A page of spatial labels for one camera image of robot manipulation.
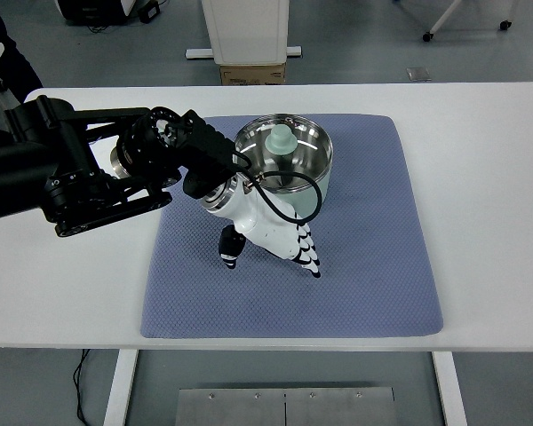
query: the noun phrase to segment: blue mat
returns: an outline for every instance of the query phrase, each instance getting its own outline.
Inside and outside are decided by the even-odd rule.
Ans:
[[[315,279],[247,242],[236,269],[221,229],[181,192],[162,212],[147,280],[145,337],[390,337],[442,329],[434,278],[402,146],[388,117],[311,114],[334,145],[330,187],[310,223]],[[250,116],[206,119],[228,138]]]

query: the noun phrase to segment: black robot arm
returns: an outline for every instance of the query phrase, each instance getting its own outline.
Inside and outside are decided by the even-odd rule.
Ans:
[[[235,144],[195,112],[157,107],[75,111],[40,96],[6,112],[12,142],[0,146],[0,217],[40,208],[61,237],[161,208],[181,180],[201,198],[235,175]],[[99,168],[89,144],[118,136]],[[133,195],[146,190],[147,195]]]

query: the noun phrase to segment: cardboard box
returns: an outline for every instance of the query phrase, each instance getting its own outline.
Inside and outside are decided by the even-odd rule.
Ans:
[[[284,84],[286,63],[280,65],[221,65],[224,86],[256,86]]]

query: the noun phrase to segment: caster wheel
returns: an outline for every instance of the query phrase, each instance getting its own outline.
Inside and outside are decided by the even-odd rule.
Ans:
[[[499,24],[499,29],[507,31],[510,26],[512,26],[512,23],[509,20],[504,20]]]

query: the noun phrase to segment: chair leg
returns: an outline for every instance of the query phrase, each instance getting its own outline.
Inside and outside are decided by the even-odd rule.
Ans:
[[[462,3],[462,0],[454,0],[452,4],[449,6],[449,8],[446,10],[446,12],[440,17],[439,20],[436,21],[436,23],[433,25],[430,31],[426,31],[423,35],[423,41],[430,42],[433,37],[434,33],[440,29],[442,24],[449,18],[449,16],[456,10],[456,8]]]
[[[513,18],[515,17],[515,13],[517,12],[517,6],[519,4],[519,0],[513,0],[512,1],[512,7],[509,11],[509,17],[506,20],[503,20],[499,24],[499,29],[502,31],[507,31],[507,29],[512,26]]]

